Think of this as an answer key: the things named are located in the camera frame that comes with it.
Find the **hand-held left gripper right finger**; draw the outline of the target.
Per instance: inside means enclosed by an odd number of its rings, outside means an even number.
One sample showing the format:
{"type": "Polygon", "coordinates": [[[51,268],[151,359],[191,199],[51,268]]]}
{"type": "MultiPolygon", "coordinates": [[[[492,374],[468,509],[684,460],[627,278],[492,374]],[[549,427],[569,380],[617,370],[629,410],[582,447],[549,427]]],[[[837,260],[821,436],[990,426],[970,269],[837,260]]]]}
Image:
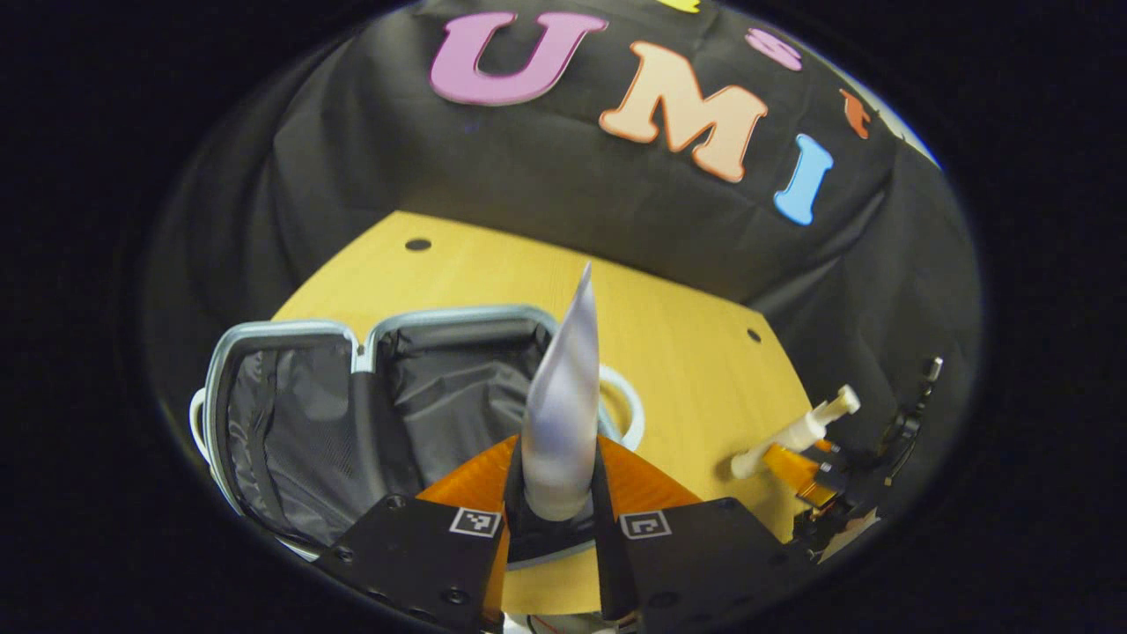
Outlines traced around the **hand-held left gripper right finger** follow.
{"type": "Polygon", "coordinates": [[[592,480],[600,611],[631,623],[733,623],[798,590],[798,546],[736,498],[702,500],[598,438],[592,480]]]}

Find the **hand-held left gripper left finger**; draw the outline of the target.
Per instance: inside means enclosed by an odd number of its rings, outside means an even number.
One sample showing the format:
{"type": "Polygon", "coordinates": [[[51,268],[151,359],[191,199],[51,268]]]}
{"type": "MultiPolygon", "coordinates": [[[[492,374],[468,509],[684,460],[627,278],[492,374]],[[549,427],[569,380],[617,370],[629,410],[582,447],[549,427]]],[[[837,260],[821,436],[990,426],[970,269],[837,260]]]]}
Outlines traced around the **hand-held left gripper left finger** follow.
{"type": "Polygon", "coordinates": [[[335,582],[451,633],[499,633],[511,551],[505,495],[518,437],[415,497],[389,494],[316,559],[335,582]]]}

